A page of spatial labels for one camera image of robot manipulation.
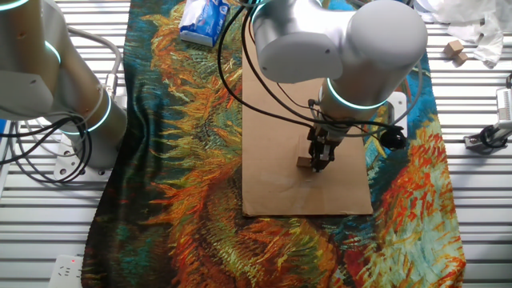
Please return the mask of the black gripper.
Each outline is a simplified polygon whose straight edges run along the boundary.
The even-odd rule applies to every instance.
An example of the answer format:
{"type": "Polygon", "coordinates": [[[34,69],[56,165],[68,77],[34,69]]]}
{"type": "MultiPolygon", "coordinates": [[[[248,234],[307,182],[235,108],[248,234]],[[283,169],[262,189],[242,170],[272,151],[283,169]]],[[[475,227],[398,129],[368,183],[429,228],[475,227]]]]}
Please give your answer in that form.
{"type": "Polygon", "coordinates": [[[344,128],[329,128],[314,125],[310,128],[307,139],[311,142],[308,149],[311,156],[310,166],[314,172],[324,170],[335,160],[334,150],[345,137],[344,128]]]}

